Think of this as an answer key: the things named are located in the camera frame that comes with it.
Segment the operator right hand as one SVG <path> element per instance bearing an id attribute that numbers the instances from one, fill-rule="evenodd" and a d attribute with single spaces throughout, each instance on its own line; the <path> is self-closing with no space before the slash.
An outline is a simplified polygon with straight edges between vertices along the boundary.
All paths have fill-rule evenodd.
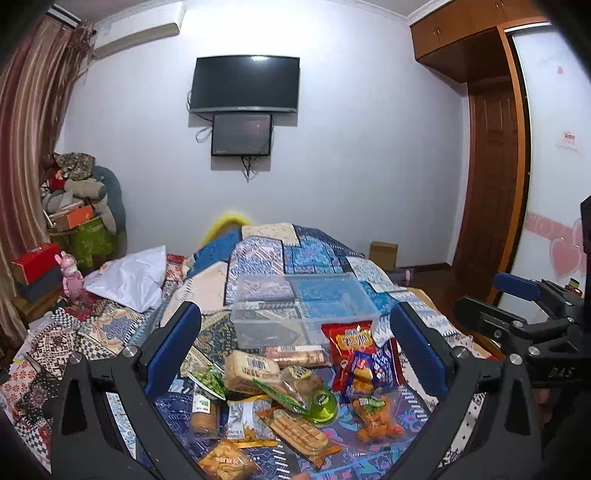
<path id="1" fill-rule="evenodd" d="M 552 419 L 560 390 L 558 388 L 534 388 L 532 394 L 537 405 L 540 427 L 544 428 Z"/>

